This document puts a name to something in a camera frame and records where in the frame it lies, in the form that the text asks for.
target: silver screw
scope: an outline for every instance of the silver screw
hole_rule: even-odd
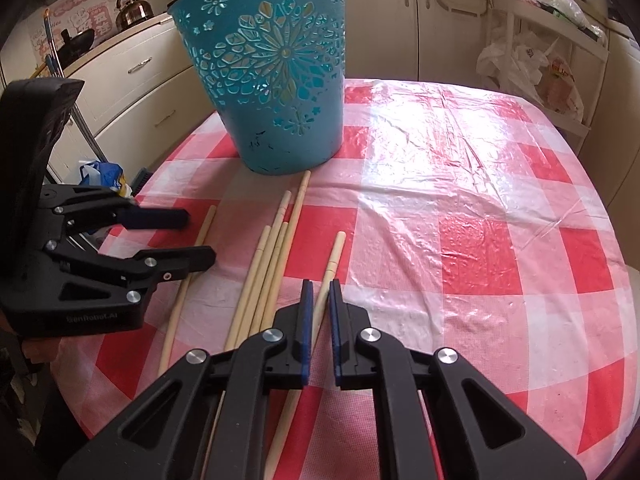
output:
[[[137,303],[141,298],[142,296],[140,296],[140,293],[136,290],[130,290],[127,292],[127,301],[129,301],[129,303]]]
[[[278,330],[277,328],[268,328],[264,332],[262,332],[262,339],[268,341],[269,343],[275,343],[276,341],[280,341],[284,337],[282,330]]]
[[[195,350],[189,350],[187,352],[187,362],[191,365],[199,365],[207,358],[207,353],[204,350],[196,348]]]
[[[438,350],[438,360],[446,365],[452,365],[458,360],[458,352],[453,348],[441,348]]]
[[[360,337],[366,342],[373,343],[380,339],[382,334],[377,328],[365,328],[360,332]]]

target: stainless steel kettle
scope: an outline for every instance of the stainless steel kettle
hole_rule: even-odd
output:
[[[116,26],[119,31],[126,30],[154,16],[151,4],[144,0],[131,0],[123,8],[120,8],[121,3],[122,0],[116,1],[116,7],[120,11],[116,17]]]

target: tablecloth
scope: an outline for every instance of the tablecloth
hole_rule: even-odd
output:
[[[217,114],[156,171],[142,205],[188,209],[182,232],[114,228],[102,252],[193,244],[218,254],[190,288],[172,362],[222,350],[257,239],[300,175],[249,171]],[[512,96],[440,84],[349,80],[344,144],[312,171],[278,306],[303,278],[318,291],[332,241],[347,301],[409,348],[460,351],[594,479],[631,429],[636,319],[602,203],[558,131]],[[177,283],[163,283],[142,329],[65,341],[54,373],[97,433],[155,378]],[[277,480],[378,476],[370,392],[340,392],[327,320]]]

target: plastic table cover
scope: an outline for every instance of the plastic table cover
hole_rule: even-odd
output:
[[[260,232],[299,182],[249,171],[213,114],[138,196],[188,209],[192,225],[112,229],[101,250],[114,256],[187,246],[218,206],[218,260],[189,290],[172,362],[222,350]],[[596,478],[638,405],[636,318],[607,213],[542,112],[478,89],[348,80],[344,144],[312,171],[278,306],[303,278],[318,291],[339,230],[346,301],[409,348],[460,351]],[[159,285],[140,330],[63,343],[52,368],[89,435],[155,379],[177,287]],[[370,392],[336,389],[327,325],[276,480],[378,477]]]

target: wooden stick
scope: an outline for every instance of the wooden stick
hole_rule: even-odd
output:
[[[326,270],[322,277],[320,291],[318,292],[318,297],[314,304],[314,320],[311,329],[312,352],[316,346],[316,340],[320,333],[320,325],[324,318],[326,298],[329,295],[329,285],[331,280],[335,278],[335,272],[338,268],[338,263],[340,262],[340,256],[342,255],[342,248],[344,247],[345,239],[346,234],[344,231],[338,232],[335,237],[334,247],[331,250],[331,255],[329,256],[329,262],[326,264]],[[287,400],[285,400],[282,413],[280,414],[278,427],[276,428],[276,433],[271,441],[271,448],[267,455],[267,461],[264,465],[264,480],[273,480],[273,476],[276,473],[276,468],[278,467],[278,462],[280,461],[282,450],[284,449],[287,435],[289,434],[291,423],[293,422],[293,416],[296,414],[296,408],[298,406],[298,401],[300,400],[300,393],[300,390],[290,390],[287,394]]]
[[[278,301],[278,294],[280,293],[280,285],[282,284],[282,278],[284,276],[284,269],[289,259],[289,252],[291,250],[291,243],[293,237],[296,234],[296,228],[298,227],[298,220],[300,219],[300,210],[302,209],[302,203],[305,200],[306,188],[309,186],[309,179],[311,178],[311,172],[305,171],[302,176],[302,182],[300,182],[300,188],[298,188],[298,195],[291,211],[291,218],[289,218],[289,227],[285,234],[284,241],[282,243],[282,250],[278,256],[278,263],[276,264],[276,270],[273,275],[273,281],[269,289],[269,295],[267,296],[267,305],[264,308],[264,315],[262,316],[261,330],[266,330],[273,324],[273,317],[276,314],[276,302]]]
[[[198,232],[198,237],[196,238],[196,243],[194,245],[200,246],[204,243],[215,214],[216,206],[212,205],[209,208],[209,211],[207,211],[207,215],[204,217],[204,222],[202,222],[200,231]],[[191,274],[188,274],[187,277],[180,282],[178,294],[175,297],[174,306],[172,307],[171,316],[169,317],[169,324],[167,325],[166,334],[164,335],[164,343],[162,344],[160,364],[158,365],[158,377],[164,374],[169,367],[171,350],[174,348],[175,333],[178,330],[178,322],[180,321],[180,314],[182,313],[184,300],[187,297],[187,290],[189,288],[189,284],[191,283],[191,276]]]
[[[229,327],[229,333],[226,335],[225,352],[236,348],[236,339],[238,338],[238,330],[240,329],[242,314],[244,314],[244,311],[246,309],[246,302],[249,299],[249,293],[251,292],[251,286],[254,283],[255,273],[258,270],[260,258],[262,257],[264,247],[267,244],[267,238],[270,231],[271,226],[265,225],[264,229],[262,230],[262,234],[260,235],[260,239],[258,240],[258,246],[255,248],[254,257],[251,260],[251,265],[249,265],[249,270],[246,274],[246,278],[244,279],[242,291],[240,292],[240,298],[238,298],[238,306],[236,306],[234,318],[231,322],[231,327]]]
[[[262,253],[262,257],[260,259],[260,265],[258,266],[258,270],[255,273],[255,279],[251,286],[251,293],[249,294],[246,308],[242,313],[242,321],[240,323],[240,329],[238,330],[238,339],[236,341],[236,346],[240,346],[240,343],[242,343],[249,335],[251,323],[254,320],[255,309],[258,305],[260,291],[262,290],[262,285],[264,284],[264,277],[267,274],[269,262],[271,261],[271,256],[273,255],[273,249],[275,248],[276,240],[278,238],[278,234],[280,233],[282,220],[284,219],[284,215],[287,212],[287,205],[289,205],[290,200],[291,192],[287,190],[285,191],[282,200],[280,201],[280,206],[273,220],[273,224],[271,225],[271,232],[269,232],[269,237],[267,238],[267,244],[264,247],[264,252]]]
[[[262,325],[262,316],[264,315],[264,306],[267,304],[267,296],[269,295],[271,282],[273,281],[273,274],[275,273],[275,270],[276,270],[278,257],[280,256],[280,251],[282,249],[282,242],[287,232],[288,225],[289,225],[288,222],[283,222],[280,227],[280,232],[278,233],[276,245],[273,248],[273,254],[271,255],[271,261],[269,262],[269,267],[267,268],[267,274],[264,277],[264,284],[262,285],[262,290],[260,291],[258,304],[255,308],[254,320],[252,321],[251,328],[249,329],[249,337],[260,332],[260,326]]]

